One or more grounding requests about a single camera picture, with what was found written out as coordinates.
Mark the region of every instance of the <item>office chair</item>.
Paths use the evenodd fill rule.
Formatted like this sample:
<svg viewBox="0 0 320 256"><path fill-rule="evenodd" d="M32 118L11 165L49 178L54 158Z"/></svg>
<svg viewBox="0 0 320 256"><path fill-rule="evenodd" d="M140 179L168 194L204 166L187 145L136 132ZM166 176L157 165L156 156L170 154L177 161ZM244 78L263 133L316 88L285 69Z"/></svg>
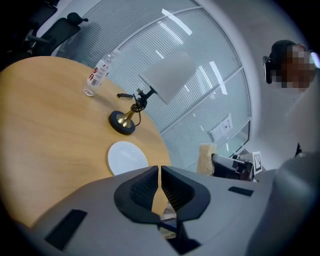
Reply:
<svg viewBox="0 0 320 256"><path fill-rule="evenodd" d="M87 18L81 18L77 13L69 13L67 18L58 19L41 37L28 35L29 41L25 42L29 51L10 52L4 57L4 65L0 70L23 59L35 56L50 56L52 52L64 41L80 31L78 26L87 22Z"/></svg>
<svg viewBox="0 0 320 256"><path fill-rule="evenodd" d="M32 56L50 56L59 45L80 31L80 23L87 21L87 18L72 12L67 18L58 19L41 37L29 35L30 42L35 42Z"/></svg>
<svg viewBox="0 0 320 256"><path fill-rule="evenodd" d="M13 51L27 51L28 45L25 44L28 34L36 36L39 28L57 12L57 8L50 3L43 2L37 10L26 21L26 25L22 26L15 32L12 40Z"/></svg>

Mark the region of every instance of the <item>white wall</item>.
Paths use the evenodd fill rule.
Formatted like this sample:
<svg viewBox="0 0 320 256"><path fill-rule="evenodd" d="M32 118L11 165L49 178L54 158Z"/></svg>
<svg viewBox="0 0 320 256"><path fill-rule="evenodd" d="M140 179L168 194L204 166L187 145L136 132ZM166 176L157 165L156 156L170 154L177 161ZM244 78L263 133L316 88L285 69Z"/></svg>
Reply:
<svg viewBox="0 0 320 256"><path fill-rule="evenodd" d="M296 101L292 95L268 87L262 57L268 56L278 40L307 45L290 18L271 1L198 0L225 29L244 66L252 100L249 152L261 151L267 170L279 167L294 156L297 140L285 115Z"/></svg>

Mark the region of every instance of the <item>round wooden table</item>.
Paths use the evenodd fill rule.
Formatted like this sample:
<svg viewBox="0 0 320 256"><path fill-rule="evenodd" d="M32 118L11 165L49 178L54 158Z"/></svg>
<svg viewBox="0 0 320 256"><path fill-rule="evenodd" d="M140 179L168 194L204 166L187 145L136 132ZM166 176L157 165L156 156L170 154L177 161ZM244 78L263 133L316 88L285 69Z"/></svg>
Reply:
<svg viewBox="0 0 320 256"><path fill-rule="evenodd" d="M141 113L132 135L109 124L114 110L127 112L134 100L105 79L98 93L82 93L91 68L51 56L21 60L0 73L1 199L10 216L28 226L79 187L112 176L107 154L128 141L149 166L170 165L167 148L153 122ZM133 117L137 124L139 115ZM159 189L152 211L162 214L167 198Z"/></svg>

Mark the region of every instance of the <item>desk lamp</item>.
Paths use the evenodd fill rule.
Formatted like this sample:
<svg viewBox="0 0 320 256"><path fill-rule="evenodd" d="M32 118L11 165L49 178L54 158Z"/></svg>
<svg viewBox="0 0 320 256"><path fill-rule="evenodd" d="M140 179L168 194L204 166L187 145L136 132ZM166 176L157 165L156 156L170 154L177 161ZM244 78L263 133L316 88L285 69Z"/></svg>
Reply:
<svg viewBox="0 0 320 256"><path fill-rule="evenodd" d="M132 134L140 124L139 122L135 125L132 117L135 113L139 113L140 116L140 112L147 106L147 99L152 94L157 94L166 104L169 104L195 72L196 64L188 54L182 51L175 52L150 66L139 75L150 87L150 91L145 94L137 89L139 98L133 95L135 104L131 106L129 112L113 111L110 114L111 126L123 135ZM132 97L128 94L118 94L119 98L123 96Z"/></svg>

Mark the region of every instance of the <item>white paper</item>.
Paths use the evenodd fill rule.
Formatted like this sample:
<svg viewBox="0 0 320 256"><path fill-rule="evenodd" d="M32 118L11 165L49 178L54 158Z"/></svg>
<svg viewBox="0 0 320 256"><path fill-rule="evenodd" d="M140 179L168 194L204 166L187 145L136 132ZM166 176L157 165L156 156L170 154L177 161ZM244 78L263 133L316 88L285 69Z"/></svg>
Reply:
<svg viewBox="0 0 320 256"><path fill-rule="evenodd" d="M210 131L215 142L220 140L223 136L225 136L224 131L222 130L221 123L219 123L214 129Z"/></svg>
<svg viewBox="0 0 320 256"><path fill-rule="evenodd" d="M210 131L215 142L220 140L222 137L227 136L228 132L233 128L231 114L226 119L219 123L214 129Z"/></svg>
<svg viewBox="0 0 320 256"><path fill-rule="evenodd" d="M252 152L254 175L262 172L261 155L260 151Z"/></svg>
<svg viewBox="0 0 320 256"><path fill-rule="evenodd" d="M228 132L233 128L231 115L228 115L228 117L221 122L221 126L224 135L227 136Z"/></svg>

